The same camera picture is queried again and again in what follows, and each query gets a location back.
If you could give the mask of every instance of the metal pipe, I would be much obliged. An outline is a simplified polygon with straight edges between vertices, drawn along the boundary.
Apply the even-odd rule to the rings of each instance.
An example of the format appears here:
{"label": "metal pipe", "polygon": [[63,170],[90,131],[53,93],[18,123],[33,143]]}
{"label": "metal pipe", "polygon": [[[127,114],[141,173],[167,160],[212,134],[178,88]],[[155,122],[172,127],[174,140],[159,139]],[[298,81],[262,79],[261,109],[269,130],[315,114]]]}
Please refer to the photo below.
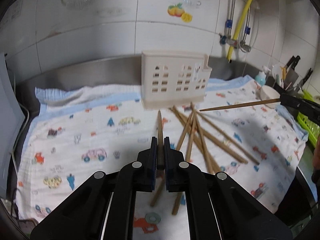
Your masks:
{"label": "metal pipe", "polygon": [[247,14],[247,22],[245,23],[245,28],[244,28],[244,35],[242,38],[242,42],[245,44],[245,39],[247,38],[247,28],[249,28],[249,22],[250,22],[250,7],[248,9],[248,14]]}
{"label": "metal pipe", "polygon": [[[232,0],[232,6],[231,6],[231,12],[230,12],[230,17],[229,20],[231,20],[233,22],[233,15],[235,13],[235,6],[236,6],[236,0]],[[228,28],[227,30],[227,37],[230,38],[231,37],[231,28]]]}

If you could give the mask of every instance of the green basket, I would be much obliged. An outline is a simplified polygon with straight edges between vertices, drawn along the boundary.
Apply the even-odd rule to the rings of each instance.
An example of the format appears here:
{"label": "green basket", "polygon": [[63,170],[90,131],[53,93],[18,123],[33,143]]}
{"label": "green basket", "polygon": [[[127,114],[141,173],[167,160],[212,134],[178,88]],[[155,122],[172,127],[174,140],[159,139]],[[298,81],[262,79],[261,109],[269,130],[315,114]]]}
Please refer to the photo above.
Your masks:
{"label": "green basket", "polygon": [[[303,99],[308,99],[314,102],[312,95],[306,90],[303,90]],[[314,147],[316,147],[317,139],[320,134],[320,127],[314,122],[311,122],[307,116],[301,114],[300,112],[298,113],[297,120],[301,127],[308,131],[308,140]]]}

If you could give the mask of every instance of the yellow hose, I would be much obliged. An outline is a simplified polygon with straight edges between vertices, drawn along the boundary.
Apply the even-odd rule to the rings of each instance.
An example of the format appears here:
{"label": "yellow hose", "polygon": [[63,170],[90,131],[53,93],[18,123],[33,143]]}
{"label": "yellow hose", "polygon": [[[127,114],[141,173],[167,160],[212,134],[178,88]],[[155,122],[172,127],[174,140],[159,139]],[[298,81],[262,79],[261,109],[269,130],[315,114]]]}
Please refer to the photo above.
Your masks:
{"label": "yellow hose", "polygon": [[[248,13],[248,10],[249,10],[249,7],[250,7],[251,3],[252,3],[252,0],[247,0],[247,3],[245,4],[245,6],[243,8],[241,17],[240,17],[240,19],[238,21],[238,25],[237,25],[235,34],[233,35],[233,39],[234,40],[237,40],[238,37],[239,37],[240,31],[241,31],[241,27],[243,25],[244,19],[245,19],[247,13]],[[229,51],[228,51],[228,55],[227,55],[227,60],[228,61],[231,60],[232,52],[233,52],[233,46],[230,46],[229,47]]]}

